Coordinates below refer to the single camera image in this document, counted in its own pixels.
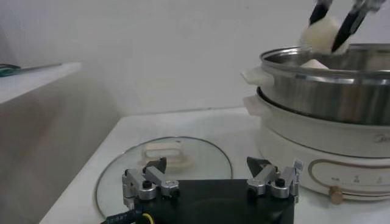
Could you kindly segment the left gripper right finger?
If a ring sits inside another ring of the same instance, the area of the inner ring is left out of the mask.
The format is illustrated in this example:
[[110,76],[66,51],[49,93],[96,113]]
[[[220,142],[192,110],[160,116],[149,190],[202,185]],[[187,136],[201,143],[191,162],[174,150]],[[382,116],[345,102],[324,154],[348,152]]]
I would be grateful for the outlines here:
[[299,170],[286,166],[280,170],[266,159],[247,157],[247,166],[252,178],[247,180],[247,189],[256,197],[270,194],[273,198],[287,199],[292,197],[299,202]]

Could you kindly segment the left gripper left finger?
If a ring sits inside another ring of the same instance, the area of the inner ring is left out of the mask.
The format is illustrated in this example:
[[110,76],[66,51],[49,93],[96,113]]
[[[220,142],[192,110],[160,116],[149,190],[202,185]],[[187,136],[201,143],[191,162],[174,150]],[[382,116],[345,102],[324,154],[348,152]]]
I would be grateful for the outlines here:
[[122,174],[123,203],[129,209],[136,207],[136,201],[152,201],[160,196],[168,199],[180,197],[179,181],[165,175],[166,157],[149,161],[141,171],[126,169]]

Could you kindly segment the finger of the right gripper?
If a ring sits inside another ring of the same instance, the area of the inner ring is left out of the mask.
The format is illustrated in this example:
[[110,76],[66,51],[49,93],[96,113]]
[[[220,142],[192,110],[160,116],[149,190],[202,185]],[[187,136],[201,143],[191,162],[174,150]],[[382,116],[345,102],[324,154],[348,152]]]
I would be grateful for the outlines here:
[[378,12],[386,0],[354,0],[353,6],[338,30],[331,52],[336,52],[359,29],[368,13]]
[[316,5],[309,17],[309,25],[313,25],[314,23],[323,19],[329,11],[332,3],[333,0],[317,0]]

